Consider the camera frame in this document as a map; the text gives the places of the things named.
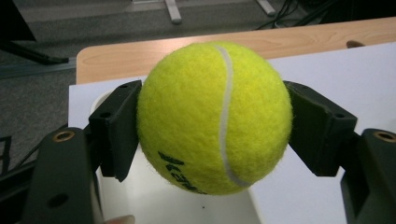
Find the metal stand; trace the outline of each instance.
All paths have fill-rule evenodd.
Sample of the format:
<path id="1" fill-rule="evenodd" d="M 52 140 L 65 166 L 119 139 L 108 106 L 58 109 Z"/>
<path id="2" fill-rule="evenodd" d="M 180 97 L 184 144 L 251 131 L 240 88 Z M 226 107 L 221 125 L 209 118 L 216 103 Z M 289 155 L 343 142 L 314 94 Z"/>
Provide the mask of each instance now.
<path id="1" fill-rule="evenodd" d="M 169 15 L 171 17 L 171 21 L 175 25 L 181 24 L 181 16 L 178 12 L 178 8 L 175 0 L 165 0 L 166 6 L 168 7 Z"/>
<path id="2" fill-rule="evenodd" d="M 262 7 L 262 9 L 267 14 L 267 16 L 269 17 L 275 16 L 276 11 L 267 0 L 257 0 L 257 2 Z"/>

